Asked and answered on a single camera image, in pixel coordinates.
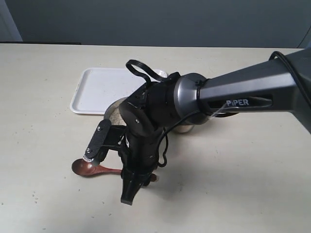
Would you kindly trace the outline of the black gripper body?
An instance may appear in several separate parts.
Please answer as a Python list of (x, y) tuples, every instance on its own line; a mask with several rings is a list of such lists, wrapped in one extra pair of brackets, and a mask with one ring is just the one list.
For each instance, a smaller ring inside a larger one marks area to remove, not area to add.
[(152, 179), (153, 171), (158, 167), (159, 144), (165, 132), (163, 127), (157, 128), (149, 135), (139, 135), (129, 127), (120, 125), (121, 150), (123, 163), (121, 177), (123, 179)]

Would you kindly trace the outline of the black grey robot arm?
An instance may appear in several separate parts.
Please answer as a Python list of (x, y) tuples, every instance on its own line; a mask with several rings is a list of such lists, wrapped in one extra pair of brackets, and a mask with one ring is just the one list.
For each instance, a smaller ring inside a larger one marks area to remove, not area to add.
[(138, 60), (126, 68), (145, 83), (120, 106), (129, 155), (122, 159), (121, 202), (132, 204), (154, 169), (164, 167), (162, 141), (179, 125), (201, 125), (212, 117), (243, 112), (289, 112), (311, 128), (311, 51), (288, 55), (274, 51), (269, 60), (207, 79), (198, 73), (164, 78)]

